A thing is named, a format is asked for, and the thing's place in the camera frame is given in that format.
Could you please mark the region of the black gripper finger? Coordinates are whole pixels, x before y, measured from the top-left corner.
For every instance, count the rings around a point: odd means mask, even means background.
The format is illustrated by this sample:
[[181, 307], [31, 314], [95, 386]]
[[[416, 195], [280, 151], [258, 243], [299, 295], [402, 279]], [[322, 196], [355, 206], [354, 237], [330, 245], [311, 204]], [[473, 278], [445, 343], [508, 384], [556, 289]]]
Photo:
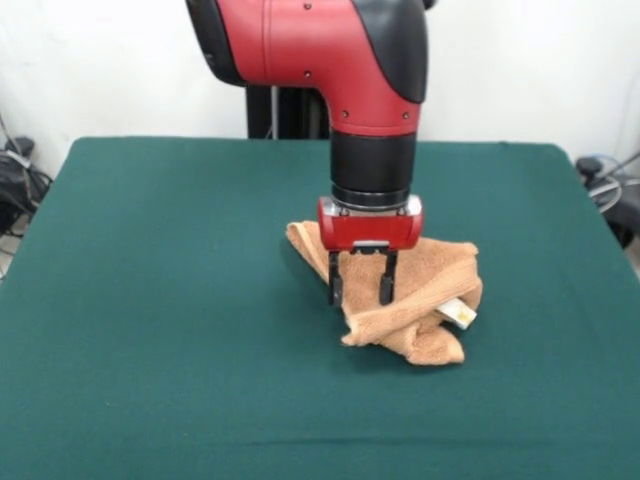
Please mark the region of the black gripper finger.
[[340, 252], [330, 251], [328, 254], [328, 287], [329, 304], [341, 306], [343, 300], [343, 278], [340, 274]]
[[386, 257], [385, 270], [380, 279], [379, 302], [381, 305], [389, 305], [394, 301], [398, 252], [395, 250], [386, 250], [384, 254]]

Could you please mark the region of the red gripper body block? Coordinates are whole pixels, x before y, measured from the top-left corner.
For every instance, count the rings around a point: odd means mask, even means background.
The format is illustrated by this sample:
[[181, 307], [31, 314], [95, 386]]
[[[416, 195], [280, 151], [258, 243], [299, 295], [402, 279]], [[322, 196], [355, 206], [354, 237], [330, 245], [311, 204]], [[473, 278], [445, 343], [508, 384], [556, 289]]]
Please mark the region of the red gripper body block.
[[320, 238], [327, 251], [412, 249], [422, 234], [423, 218], [420, 198], [409, 198], [399, 209], [385, 211], [349, 209], [331, 198], [318, 202]]

